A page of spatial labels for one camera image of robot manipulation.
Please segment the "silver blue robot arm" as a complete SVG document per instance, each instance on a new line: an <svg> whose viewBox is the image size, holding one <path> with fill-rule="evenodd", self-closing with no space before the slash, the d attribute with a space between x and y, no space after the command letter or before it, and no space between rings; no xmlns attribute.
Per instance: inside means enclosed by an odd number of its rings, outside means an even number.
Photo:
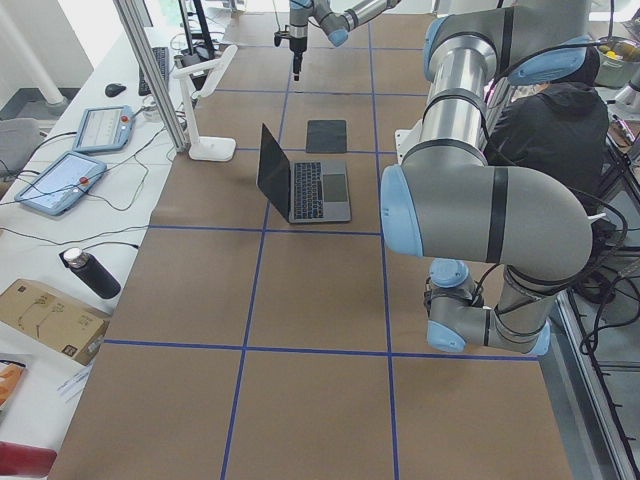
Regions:
<svg viewBox="0 0 640 480"><path fill-rule="evenodd" d="M289 41L293 53L293 79L298 81L302 71L303 55L308 45L308 25L313 19L334 47L346 42L357 27L368 23L386 10L395 8L399 1L360 1L342 13L332 10L329 1L290 1L289 24L278 35Z"/></svg>
<svg viewBox="0 0 640 480"><path fill-rule="evenodd" d="M486 85L556 79L584 59L586 1L519 1L435 21L422 119L381 178L386 245L432 263L428 343L530 355L549 345L557 293L585 267L591 221L567 187L536 170L491 166L482 152Z"/></svg>

